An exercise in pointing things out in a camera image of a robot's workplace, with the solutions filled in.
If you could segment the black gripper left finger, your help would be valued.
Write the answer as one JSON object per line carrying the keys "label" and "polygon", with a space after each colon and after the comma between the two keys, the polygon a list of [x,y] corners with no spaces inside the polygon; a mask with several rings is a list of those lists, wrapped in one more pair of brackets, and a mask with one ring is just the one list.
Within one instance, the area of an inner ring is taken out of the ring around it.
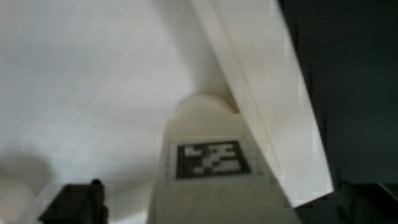
{"label": "black gripper left finger", "polygon": [[37,218],[42,224],[108,224],[104,185],[97,179],[88,184],[67,184]]}

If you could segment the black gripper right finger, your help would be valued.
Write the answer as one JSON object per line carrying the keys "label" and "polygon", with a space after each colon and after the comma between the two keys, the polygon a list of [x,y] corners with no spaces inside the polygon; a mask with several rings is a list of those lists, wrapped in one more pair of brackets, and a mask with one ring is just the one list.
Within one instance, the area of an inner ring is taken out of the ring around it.
{"label": "black gripper right finger", "polygon": [[398,184],[342,183],[337,224],[398,224]]}

